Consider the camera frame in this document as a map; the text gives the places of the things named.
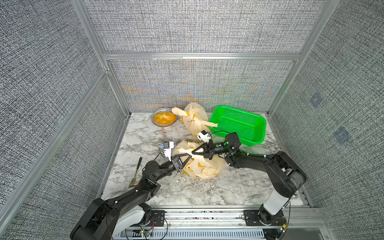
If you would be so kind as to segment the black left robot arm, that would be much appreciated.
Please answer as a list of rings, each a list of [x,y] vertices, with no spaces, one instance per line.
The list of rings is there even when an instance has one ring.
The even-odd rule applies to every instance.
[[[134,207],[153,198],[161,185],[158,180],[184,168],[192,158],[189,154],[180,154],[163,164],[149,161],[142,172],[142,178],[128,192],[115,198],[91,202],[78,223],[73,228],[71,240],[111,240],[118,220]]]

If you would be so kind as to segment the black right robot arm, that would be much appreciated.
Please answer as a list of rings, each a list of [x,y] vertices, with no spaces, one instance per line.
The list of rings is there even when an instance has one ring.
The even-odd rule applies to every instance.
[[[293,195],[307,181],[304,171],[288,156],[279,151],[270,155],[249,154],[240,150],[241,141],[237,133],[229,133],[224,141],[214,144],[213,140],[200,145],[192,151],[212,159],[215,155],[224,155],[226,163],[236,169],[252,169],[267,173],[274,187],[267,200],[260,207],[260,216],[264,222],[277,216]]]

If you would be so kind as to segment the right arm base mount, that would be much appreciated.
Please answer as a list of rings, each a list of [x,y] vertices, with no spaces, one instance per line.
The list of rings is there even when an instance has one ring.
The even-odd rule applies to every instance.
[[[288,223],[288,219],[284,216],[282,210],[272,215],[263,207],[260,209],[244,210],[243,218],[246,225],[251,227],[284,226]]]

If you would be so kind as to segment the banana print plastic bag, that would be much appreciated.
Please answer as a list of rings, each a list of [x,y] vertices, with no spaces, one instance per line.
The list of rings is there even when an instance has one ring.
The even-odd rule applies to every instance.
[[[213,156],[213,159],[207,159],[203,156],[192,155],[192,150],[195,150],[202,143],[181,141],[175,146],[173,155],[189,154],[190,160],[182,169],[182,173],[197,179],[212,179],[217,176],[227,166],[224,159]]]
[[[172,108],[174,115],[180,116],[187,130],[194,137],[197,137],[201,131],[208,132],[209,127],[217,127],[218,124],[209,122],[205,109],[196,102],[189,103],[184,110],[180,108]]]

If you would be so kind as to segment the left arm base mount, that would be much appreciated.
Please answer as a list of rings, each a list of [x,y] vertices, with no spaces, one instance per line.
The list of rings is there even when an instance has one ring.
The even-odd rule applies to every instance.
[[[163,227],[165,222],[165,211],[153,210],[151,206],[146,203],[137,206],[139,210],[139,220],[134,221],[132,227]]]

